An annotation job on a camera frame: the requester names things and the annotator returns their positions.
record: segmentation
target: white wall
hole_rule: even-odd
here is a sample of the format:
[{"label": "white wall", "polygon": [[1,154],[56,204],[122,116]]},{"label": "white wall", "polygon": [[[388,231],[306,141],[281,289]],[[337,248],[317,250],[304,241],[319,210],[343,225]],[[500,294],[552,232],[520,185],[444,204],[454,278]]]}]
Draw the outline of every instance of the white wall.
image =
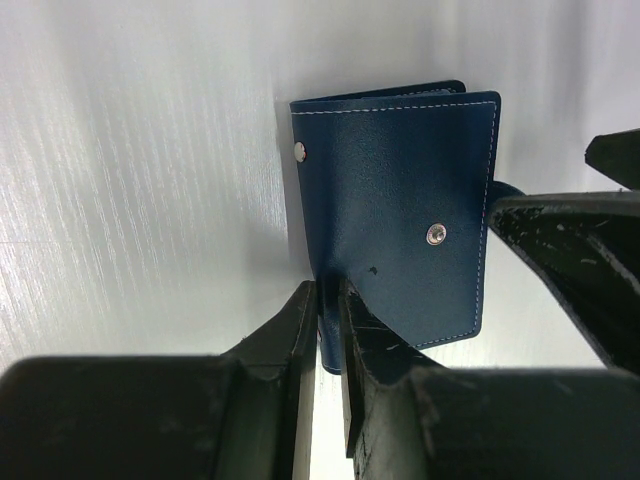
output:
[{"label": "white wall", "polygon": [[[529,193],[616,188],[584,149],[640,127],[633,0],[0,5],[0,368],[221,352],[275,313],[309,277],[291,100],[449,78],[497,90],[496,176]],[[430,352],[598,365],[494,237],[483,332]],[[312,478],[351,478],[339,384],[318,377]]]}]

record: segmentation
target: card holder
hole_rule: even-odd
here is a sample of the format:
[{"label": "card holder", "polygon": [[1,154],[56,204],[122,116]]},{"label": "card holder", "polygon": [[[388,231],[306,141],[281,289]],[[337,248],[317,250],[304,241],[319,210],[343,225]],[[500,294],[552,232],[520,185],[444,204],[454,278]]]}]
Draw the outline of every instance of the card holder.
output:
[{"label": "card holder", "polygon": [[482,323],[500,96],[452,80],[291,104],[323,365],[340,373],[338,284],[418,348]]}]

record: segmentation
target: white stitching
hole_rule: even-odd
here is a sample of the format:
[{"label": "white stitching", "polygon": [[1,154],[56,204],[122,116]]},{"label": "white stitching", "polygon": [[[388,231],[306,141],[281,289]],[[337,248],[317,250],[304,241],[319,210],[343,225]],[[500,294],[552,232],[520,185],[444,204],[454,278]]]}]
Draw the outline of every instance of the white stitching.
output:
[{"label": "white stitching", "polygon": [[[321,110],[317,112],[291,112],[291,115],[328,115],[332,113],[341,114],[341,113],[369,113],[369,112],[386,112],[390,110],[423,110],[425,108],[440,108],[440,107],[464,107],[465,105],[488,105],[492,103],[494,105],[496,102],[486,101],[486,102],[467,102],[467,103],[442,103],[439,105],[411,105],[408,107],[386,107],[386,108],[360,108],[354,110]],[[491,133],[491,141],[493,142],[493,131]]]},{"label": "white stitching", "polygon": [[434,88],[433,90],[422,90],[420,92],[409,92],[409,93],[401,93],[398,97],[406,97],[407,95],[418,95],[419,93],[429,93],[429,92],[440,92],[442,90],[447,90],[449,93],[458,93],[457,90],[454,90],[451,87],[447,88]]},{"label": "white stitching", "polygon": [[329,111],[319,111],[319,112],[292,112],[292,115],[324,115],[324,114],[340,114],[340,113],[368,113],[368,112],[385,112],[387,110],[411,110],[411,109],[425,109],[425,108],[440,108],[440,107],[462,107],[466,105],[487,105],[493,104],[493,117],[491,119],[491,140],[489,141],[489,158],[487,160],[487,175],[484,185],[484,199],[482,200],[482,220],[480,223],[480,244],[478,247],[478,271],[477,271],[477,282],[476,282],[476,314],[475,319],[473,321],[473,328],[466,333],[460,333],[458,335],[452,335],[450,337],[440,338],[438,340],[431,340],[429,342],[419,343],[418,345],[414,345],[416,348],[424,347],[425,345],[433,345],[435,343],[445,342],[447,340],[453,340],[455,338],[466,337],[467,335],[471,335],[478,328],[478,315],[480,310],[480,270],[482,269],[482,240],[484,239],[484,219],[487,211],[487,195],[489,193],[489,174],[491,173],[491,156],[493,155],[493,142],[495,137],[495,129],[496,129],[496,112],[497,106],[496,102],[493,101],[485,101],[485,102],[467,102],[467,103],[445,103],[439,105],[420,105],[420,106],[408,106],[408,107],[387,107],[387,108],[363,108],[357,110],[329,110]]}]

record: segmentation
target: snap button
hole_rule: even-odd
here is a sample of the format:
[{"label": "snap button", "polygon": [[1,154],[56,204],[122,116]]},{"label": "snap button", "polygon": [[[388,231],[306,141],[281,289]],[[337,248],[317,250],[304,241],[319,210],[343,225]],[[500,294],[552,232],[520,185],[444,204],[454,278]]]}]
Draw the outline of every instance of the snap button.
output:
[{"label": "snap button", "polygon": [[429,245],[440,245],[447,236],[447,229],[441,223],[434,223],[427,230],[427,243]]},{"label": "snap button", "polygon": [[307,158],[307,150],[302,142],[296,142],[293,146],[293,155],[299,163],[304,162],[304,159]]}]

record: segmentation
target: blue leather wallet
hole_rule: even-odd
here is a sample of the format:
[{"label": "blue leather wallet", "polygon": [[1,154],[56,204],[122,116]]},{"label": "blue leather wallet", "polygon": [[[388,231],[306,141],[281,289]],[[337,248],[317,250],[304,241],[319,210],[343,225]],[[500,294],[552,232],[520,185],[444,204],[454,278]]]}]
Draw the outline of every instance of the blue leather wallet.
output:
[{"label": "blue leather wallet", "polygon": [[291,104],[325,369],[340,373],[338,284],[411,345],[478,334],[500,96],[452,80]]}]

